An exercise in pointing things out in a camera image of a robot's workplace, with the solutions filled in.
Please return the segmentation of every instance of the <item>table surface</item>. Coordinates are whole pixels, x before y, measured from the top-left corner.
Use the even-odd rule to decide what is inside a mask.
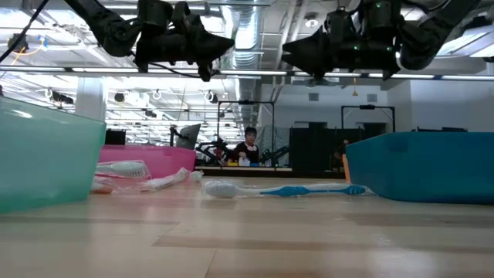
[[[229,178],[265,188],[324,180]],[[493,277],[494,208],[233,198],[197,184],[0,215],[8,278]]]
[[[226,170],[226,171],[292,171],[292,168],[274,167],[242,167],[242,166],[195,166],[195,170]]]

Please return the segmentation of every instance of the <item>blue toothbrush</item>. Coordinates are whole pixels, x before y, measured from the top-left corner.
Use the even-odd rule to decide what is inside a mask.
[[[261,191],[260,195],[277,195],[280,197],[293,197],[313,193],[342,193],[346,195],[361,195],[365,193],[365,188],[358,185],[350,185],[342,189],[331,189],[334,185],[307,185],[307,186],[283,186],[281,188],[271,188]]]

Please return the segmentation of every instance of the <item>plastic bin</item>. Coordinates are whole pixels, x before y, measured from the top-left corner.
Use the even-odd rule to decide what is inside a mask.
[[[494,204],[494,133],[386,134],[347,147],[351,181],[409,202]]]
[[[112,146],[101,149],[100,162],[141,160],[146,163],[152,178],[164,178],[185,168],[194,170],[195,151],[179,147]]]
[[[0,97],[0,212],[84,200],[106,124]]]

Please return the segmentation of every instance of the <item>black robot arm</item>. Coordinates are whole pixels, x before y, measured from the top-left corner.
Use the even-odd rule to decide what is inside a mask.
[[[451,31],[481,0],[451,0],[419,25],[404,21],[401,35],[401,65],[409,70],[426,68],[438,54]]]
[[[141,31],[139,22],[125,21],[97,0],[65,0],[91,28],[98,43],[111,56],[125,57],[132,52]]]
[[[149,64],[169,62],[174,65],[177,61],[186,61],[197,63],[199,76],[209,81],[213,75],[212,62],[235,45],[233,39],[207,32],[187,2],[178,2],[173,7],[161,0],[139,0],[137,18],[126,21],[97,0],[65,1],[111,56],[131,55],[141,34],[134,62],[142,73],[147,73]]]
[[[361,0],[352,12],[339,7],[328,13],[324,25],[312,36],[283,45],[289,54],[282,60],[317,80],[335,68],[383,70],[386,80],[400,71],[395,57],[400,51],[404,68],[422,70],[481,0],[449,0],[419,25],[404,20],[402,2],[414,5],[409,0]],[[352,19],[355,12],[359,29]]]

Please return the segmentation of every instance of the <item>toothbrush handle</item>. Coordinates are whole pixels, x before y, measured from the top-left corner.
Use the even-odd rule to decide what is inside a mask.
[[[242,196],[259,196],[262,195],[262,189],[255,189],[255,188],[237,188],[237,196],[242,197]]]
[[[261,195],[278,195],[280,197],[293,197],[299,195],[307,195],[310,193],[343,193],[347,195],[360,195],[365,193],[365,188],[358,185],[345,185],[345,188],[329,189],[328,186],[317,185],[315,188],[310,186],[282,186],[279,188],[270,188],[268,190],[260,190]]]

